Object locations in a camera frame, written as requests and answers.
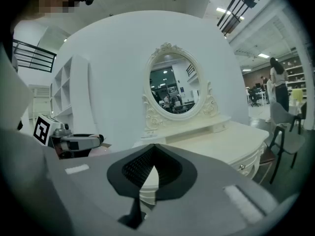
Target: office chair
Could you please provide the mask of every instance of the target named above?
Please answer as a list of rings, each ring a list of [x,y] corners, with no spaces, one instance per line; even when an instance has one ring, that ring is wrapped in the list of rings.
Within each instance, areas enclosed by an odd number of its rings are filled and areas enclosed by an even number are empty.
[[[278,102],[274,102],[270,106],[270,116],[271,116],[271,132],[273,133],[272,141],[269,145],[271,149],[274,145],[279,148],[278,160],[276,168],[270,180],[270,184],[274,181],[278,167],[281,161],[281,156],[283,152],[290,155],[294,155],[291,168],[293,168],[298,150],[302,147],[305,142],[305,138],[301,136],[301,118],[299,116],[294,116],[288,113]],[[295,121],[298,121],[298,133],[292,132]],[[291,123],[290,129],[284,129],[280,127],[280,123]]]
[[[256,95],[256,92],[255,90],[248,90],[248,93],[250,94],[250,100],[252,101],[252,104],[251,106],[260,106],[259,103],[257,103],[257,95]]]

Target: white curved wall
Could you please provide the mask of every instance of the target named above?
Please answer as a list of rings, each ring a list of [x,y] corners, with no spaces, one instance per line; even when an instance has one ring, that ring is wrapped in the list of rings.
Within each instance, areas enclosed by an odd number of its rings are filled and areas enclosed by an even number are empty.
[[[131,12],[76,32],[60,48],[54,64],[60,67],[74,54],[90,61],[94,120],[113,151],[132,147],[144,130],[143,71],[150,55],[165,42],[186,49],[200,62],[222,114],[248,124],[240,67],[214,23],[175,12]]]

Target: oval mirror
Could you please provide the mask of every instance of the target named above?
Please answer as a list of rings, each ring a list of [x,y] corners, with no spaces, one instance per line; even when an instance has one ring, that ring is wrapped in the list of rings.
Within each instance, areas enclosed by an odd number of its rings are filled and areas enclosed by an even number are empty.
[[[150,87],[155,101],[172,114],[183,114],[199,100],[200,84],[196,69],[182,55],[160,56],[150,72]]]

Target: carved mirror frame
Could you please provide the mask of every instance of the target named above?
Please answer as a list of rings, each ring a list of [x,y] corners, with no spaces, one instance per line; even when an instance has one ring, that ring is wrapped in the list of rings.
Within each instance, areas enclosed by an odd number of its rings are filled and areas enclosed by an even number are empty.
[[[200,96],[198,102],[187,112],[183,114],[173,114],[167,112],[165,109],[155,101],[152,96],[151,86],[150,86],[150,73],[153,65],[158,60],[159,57],[166,54],[179,54],[186,59],[194,66],[199,83],[200,83]],[[149,130],[156,130],[160,127],[160,124],[166,120],[171,121],[181,121],[188,120],[202,111],[202,114],[212,117],[218,112],[217,104],[215,103],[214,98],[211,96],[210,82],[204,79],[203,69],[200,63],[196,58],[191,55],[186,50],[170,43],[164,43],[160,48],[156,48],[156,51],[150,56],[144,73],[144,92],[142,96],[144,104],[147,107],[146,119],[147,127]]]

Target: white vanity desk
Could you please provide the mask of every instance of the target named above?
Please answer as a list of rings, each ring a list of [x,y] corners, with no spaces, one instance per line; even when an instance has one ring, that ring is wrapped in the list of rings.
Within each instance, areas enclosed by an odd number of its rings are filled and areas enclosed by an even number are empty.
[[[172,114],[161,108],[151,93],[150,71],[160,56],[176,53],[187,58],[194,66],[200,83],[200,97],[195,106],[183,114]],[[145,144],[165,144],[223,161],[233,167],[235,173],[253,178],[259,168],[264,140],[269,133],[264,130],[230,121],[219,113],[212,96],[210,82],[204,80],[198,61],[185,50],[165,43],[150,57],[145,72],[145,94],[142,96],[146,111],[146,128],[134,147]],[[151,171],[140,190],[140,199],[155,203],[158,189],[158,173]]]

